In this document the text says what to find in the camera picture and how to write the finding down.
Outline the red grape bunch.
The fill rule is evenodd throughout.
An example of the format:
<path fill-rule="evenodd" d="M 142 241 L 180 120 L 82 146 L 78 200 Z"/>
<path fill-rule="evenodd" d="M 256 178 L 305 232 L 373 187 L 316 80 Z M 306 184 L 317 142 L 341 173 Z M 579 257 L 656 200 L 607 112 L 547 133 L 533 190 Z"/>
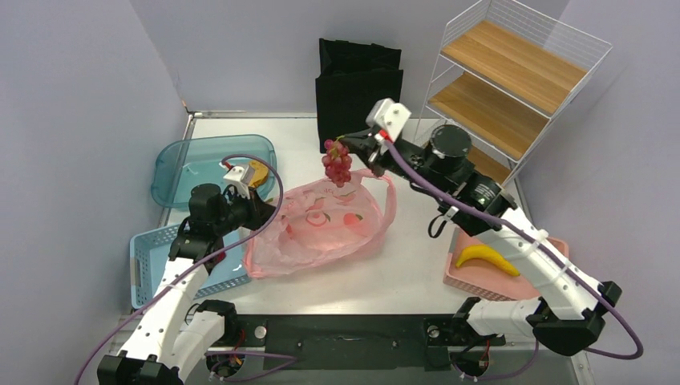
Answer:
<path fill-rule="evenodd" d="M 341 188 L 351 180 L 352 159 L 348 147 L 340 140 L 326 140 L 323 144 L 326 154 L 322 157 L 325 175 Z"/>

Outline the black fabric grocery bag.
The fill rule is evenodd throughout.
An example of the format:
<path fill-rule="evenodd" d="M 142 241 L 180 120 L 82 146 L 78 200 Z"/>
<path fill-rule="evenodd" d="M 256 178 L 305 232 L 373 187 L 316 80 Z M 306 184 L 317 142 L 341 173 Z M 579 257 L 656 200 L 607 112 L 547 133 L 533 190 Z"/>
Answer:
<path fill-rule="evenodd" d="M 375 43 L 319 39 L 320 74 L 315 79 L 319 152 L 327 140 L 366 128 L 381 99 L 400 101 L 402 51 Z"/>

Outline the pink plastic grocery bag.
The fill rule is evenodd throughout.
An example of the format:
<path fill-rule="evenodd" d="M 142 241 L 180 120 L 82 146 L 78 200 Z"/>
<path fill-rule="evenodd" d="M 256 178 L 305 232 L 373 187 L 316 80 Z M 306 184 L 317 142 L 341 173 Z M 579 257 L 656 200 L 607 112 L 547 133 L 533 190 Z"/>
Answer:
<path fill-rule="evenodd" d="M 384 205 L 364 185 L 368 169 L 350 174 L 338 187 L 321 179 L 290 189 L 275 220 L 249 240 L 243 266 L 251 278 L 273 278 L 341 259 L 379 252 L 397 209 L 396 189 L 388 176 Z"/>

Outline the yellow banana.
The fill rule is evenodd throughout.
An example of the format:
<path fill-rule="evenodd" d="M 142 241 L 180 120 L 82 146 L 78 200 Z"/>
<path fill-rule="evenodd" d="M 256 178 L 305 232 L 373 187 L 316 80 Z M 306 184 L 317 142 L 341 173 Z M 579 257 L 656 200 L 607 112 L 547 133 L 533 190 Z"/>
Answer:
<path fill-rule="evenodd" d="M 500 253 L 487 245 L 470 245 L 464 248 L 459 253 L 455 267 L 460 269 L 466 262 L 473 260 L 481 260 L 494 265 L 497 269 L 511 277 L 520 276 L 520 272 L 517 268 L 507 261 Z"/>

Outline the red chili pepper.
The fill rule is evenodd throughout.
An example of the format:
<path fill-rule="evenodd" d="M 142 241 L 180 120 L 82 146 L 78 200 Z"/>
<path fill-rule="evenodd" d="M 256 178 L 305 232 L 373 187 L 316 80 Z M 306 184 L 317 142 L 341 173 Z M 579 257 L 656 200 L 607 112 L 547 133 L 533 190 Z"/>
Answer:
<path fill-rule="evenodd" d="M 215 264 L 219 264 L 220 262 L 222 262 L 225 259 L 225 257 L 226 257 L 226 253 L 219 253 L 212 259 L 212 261 Z"/>

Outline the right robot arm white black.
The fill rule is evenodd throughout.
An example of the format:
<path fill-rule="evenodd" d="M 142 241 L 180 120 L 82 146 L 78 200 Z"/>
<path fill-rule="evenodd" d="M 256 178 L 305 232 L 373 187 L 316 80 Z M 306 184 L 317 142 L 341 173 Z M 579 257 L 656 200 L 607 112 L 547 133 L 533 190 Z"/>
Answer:
<path fill-rule="evenodd" d="M 615 282 L 585 274 L 533 226 L 512 196 L 475 170 L 470 136 L 460 127 L 437 127 L 424 147 L 390 140 L 377 128 L 342 139 L 377 176 L 392 172 L 435 198 L 443 214 L 468 236 L 499 253 L 538 291 L 521 301 L 472 297 L 455 313 L 456 338 L 472 344 L 498 334 L 535 338 L 560 355 L 589 349 L 621 296 Z"/>

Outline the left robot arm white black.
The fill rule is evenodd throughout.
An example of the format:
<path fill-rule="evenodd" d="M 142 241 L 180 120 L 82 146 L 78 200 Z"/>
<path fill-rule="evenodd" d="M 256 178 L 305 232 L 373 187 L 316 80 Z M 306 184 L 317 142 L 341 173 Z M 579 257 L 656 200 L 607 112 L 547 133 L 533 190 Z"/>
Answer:
<path fill-rule="evenodd" d="M 253 188 L 245 194 L 200 184 L 192 190 L 188 216 L 171 244 L 161 283 L 135 314 L 141 319 L 114 355 L 102 357 L 96 376 L 101 384 L 182 384 L 215 342 L 228 345 L 239 334 L 229 302 L 209 300 L 197 308 L 198 319 L 181 330 L 216 257 L 230 248 L 225 235 L 239 229 L 257 235 L 282 205 L 264 202 Z"/>

